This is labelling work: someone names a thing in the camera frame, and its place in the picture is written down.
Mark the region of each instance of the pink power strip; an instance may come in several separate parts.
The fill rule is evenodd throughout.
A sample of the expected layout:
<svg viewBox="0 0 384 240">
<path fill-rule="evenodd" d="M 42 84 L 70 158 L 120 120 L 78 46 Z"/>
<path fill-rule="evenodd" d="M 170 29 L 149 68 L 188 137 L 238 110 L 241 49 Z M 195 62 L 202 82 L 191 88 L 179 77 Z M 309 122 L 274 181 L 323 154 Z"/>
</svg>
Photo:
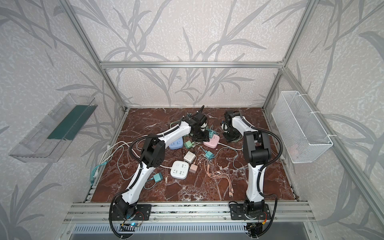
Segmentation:
<svg viewBox="0 0 384 240">
<path fill-rule="evenodd" d="M 214 134 L 214 136 L 211 139 L 209 139 L 209 142 L 203 142 L 203 143 L 207 147 L 216 148 L 219 141 L 220 141 L 220 137 Z"/>
</svg>

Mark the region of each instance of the leaf-patterned wallpaper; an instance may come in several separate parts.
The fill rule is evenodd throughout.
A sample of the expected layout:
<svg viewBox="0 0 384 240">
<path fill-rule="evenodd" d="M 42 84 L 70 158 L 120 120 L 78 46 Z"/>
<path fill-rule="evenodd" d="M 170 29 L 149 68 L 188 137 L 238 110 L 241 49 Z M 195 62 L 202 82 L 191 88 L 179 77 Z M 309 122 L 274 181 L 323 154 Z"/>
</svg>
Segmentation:
<svg viewBox="0 0 384 240">
<path fill-rule="evenodd" d="M 384 1 L 319 4 L 288 63 L 382 196 L 383 13 Z M 279 92 L 289 90 L 283 79 L 269 114 Z M 313 163 L 286 163 L 300 199 L 311 203 L 326 239 L 384 239 L 383 228 L 332 150 Z"/>
<path fill-rule="evenodd" d="M 58 2 L 0 1 L 0 239 L 53 239 L 123 112 Z M 10 156 L 68 93 L 98 104 L 57 163 Z"/>
<path fill-rule="evenodd" d="M 307 4 L 306 0 L 70 2 L 102 61 L 281 61 Z M 109 69 L 126 104 L 143 107 L 262 106 L 276 72 Z"/>
</svg>

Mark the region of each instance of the white power strip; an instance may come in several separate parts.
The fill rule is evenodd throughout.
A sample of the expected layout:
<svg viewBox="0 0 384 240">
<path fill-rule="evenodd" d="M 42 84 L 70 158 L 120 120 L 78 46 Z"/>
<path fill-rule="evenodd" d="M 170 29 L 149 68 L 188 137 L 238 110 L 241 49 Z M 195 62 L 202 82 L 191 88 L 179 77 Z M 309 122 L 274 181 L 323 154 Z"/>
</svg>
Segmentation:
<svg viewBox="0 0 384 240">
<path fill-rule="evenodd" d="M 174 161 L 170 169 L 170 175 L 177 179 L 186 179 L 188 175 L 189 164 L 182 161 Z"/>
</svg>

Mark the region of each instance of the red marble tabletop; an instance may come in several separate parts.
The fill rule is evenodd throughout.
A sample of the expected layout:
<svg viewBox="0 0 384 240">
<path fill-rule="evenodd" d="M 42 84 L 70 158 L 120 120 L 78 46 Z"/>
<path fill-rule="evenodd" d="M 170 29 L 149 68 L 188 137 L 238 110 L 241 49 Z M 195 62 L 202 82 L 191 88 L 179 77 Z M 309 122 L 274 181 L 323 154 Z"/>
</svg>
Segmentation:
<svg viewBox="0 0 384 240">
<path fill-rule="evenodd" d="M 237 108 L 205 108 L 204 114 L 208 117 L 209 126 L 213 124 L 213 130 L 219 132 L 220 142 L 230 145 L 234 148 L 240 149 L 243 141 L 227 143 L 222 135 L 220 128 L 221 121 L 224 119 L 224 113 L 228 109 Z M 169 124 L 173 121 L 177 121 L 183 115 L 192 113 L 198 110 L 198 108 L 146 108 L 146 109 L 134 109 L 129 110 L 129 114 L 124 122 L 118 141 L 131 142 L 132 140 L 149 133 L 160 133 L 169 129 Z M 268 129 L 261 108 L 240 108 L 243 115 L 249 122 L 257 127 Z M 207 151 L 211 151 L 216 154 L 222 145 L 218 145 L 215 149 L 208 148 L 201 144 L 201 146 Z M 175 160 L 183 160 L 179 158 L 182 156 L 182 152 L 178 150 L 166 149 L 166 158 L 163 162 L 163 166 L 171 167 Z M 276 147 L 272 145 L 273 156 L 276 156 Z M 128 148 L 124 148 L 124 152 L 119 160 L 119 167 L 122 171 L 124 178 L 129 178 L 134 174 L 137 168 L 137 162 L 130 156 L 127 156 Z M 119 149 L 112 160 L 106 165 L 100 182 L 92 197 L 92 202 L 109 202 L 115 193 L 121 192 L 128 186 L 130 180 L 123 180 L 121 174 L 117 168 L 117 160 L 121 155 L 121 149 Z M 160 202 L 160 201 L 229 201 L 229 200 L 244 200 L 245 192 L 248 187 L 248 169 L 237 170 L 233 167 L 233 160 L 236 156 L 236 152 L 231 149 L 223 149 L 218 156 L 216 156 L 211 164 L 210 172 L 222 171 L 227 173 L 232 181 L 234 189 L 233 197 L 228 195 L 228 181 L 226 179 L 212 179 L 206 175 L 204 171 L 204 161 L 199 164 L 197 172 L 195 174 L 188 173 L 188 176 L 184 180 L 175 179 L 170 175 L 170 169 L 158 167 L 154 173 L 161 172 L 164 179 L 150 189 L 143 189 L 140 194 L 140 202 Z M 197 160 L 195 164 L 199 162 L 199 159 L 204 157 L 203 151 L 200 149 L 197 152 Z M 241 168 L 246 166 L 246 162 L 243 159 L 243 152 L 238 151 L 238 157 L 234 162 L 235 167 Z M 154 181 L 151 180 L 146 184 L 149 188 L 153 185 Z M 264 188 L 265 194 L 276 193 L 280 200 L 294 200 L 288 179 L 281 162 L 273 163 L 268 166 L 265 171 Z"/>
</svg>

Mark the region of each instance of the blue power strip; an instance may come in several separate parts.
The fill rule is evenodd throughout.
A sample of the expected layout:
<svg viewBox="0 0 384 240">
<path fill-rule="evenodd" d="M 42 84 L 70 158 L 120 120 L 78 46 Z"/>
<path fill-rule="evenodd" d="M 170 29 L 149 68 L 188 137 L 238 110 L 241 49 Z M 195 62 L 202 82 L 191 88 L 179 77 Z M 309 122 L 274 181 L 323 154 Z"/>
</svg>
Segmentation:
<svg viewBox="0 0 384 240">
<path fill-rule="evenodd" d="M 183 147 L 183 137 L 177 139 L 169 145 L 169 149 L 175 150 Z"/>
</svg>

